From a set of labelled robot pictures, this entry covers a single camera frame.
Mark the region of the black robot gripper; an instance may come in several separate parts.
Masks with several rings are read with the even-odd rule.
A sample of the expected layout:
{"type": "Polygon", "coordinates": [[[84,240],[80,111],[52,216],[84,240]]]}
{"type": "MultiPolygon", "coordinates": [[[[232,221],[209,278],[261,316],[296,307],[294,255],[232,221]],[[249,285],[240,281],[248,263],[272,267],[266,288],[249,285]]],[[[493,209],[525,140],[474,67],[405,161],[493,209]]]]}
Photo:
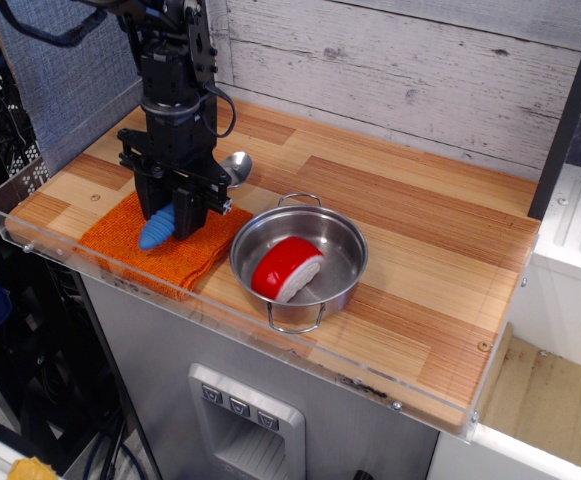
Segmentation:
{"type": "MultiPolygon", "coordinates": [[[[217,139],[217,104],[202,102],[196,109],[175,112],[146,111],[145,131],[121,129],[121,164],[134,172],[134,158],[149,158],[162,165],[182,168],[204,156],[214,157],[217,139]]],[[[177,240],[185,240],[206,223],[208,206],[201,188],[177,188],[172,192],[169,174],[161,177],[134,174],[135,189],[144,219],[171,202],[177,240]]]]}

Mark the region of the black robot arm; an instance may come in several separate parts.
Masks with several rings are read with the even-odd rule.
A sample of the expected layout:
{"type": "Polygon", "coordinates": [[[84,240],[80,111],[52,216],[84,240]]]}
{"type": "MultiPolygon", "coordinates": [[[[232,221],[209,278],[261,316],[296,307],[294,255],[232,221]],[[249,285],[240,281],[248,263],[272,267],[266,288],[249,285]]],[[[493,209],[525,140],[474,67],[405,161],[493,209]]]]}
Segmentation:
{"type": "Polygon", "coordinates": [[[201,1],[121,1],[113,7],[142,80],[143,131],[122,129],[121,163],[134,173],[145,219],[174,209],[174,236],[201,229],[209,211],[231,209],[229,175],[214,158],[223,134],[217,51],[201,1]]]}

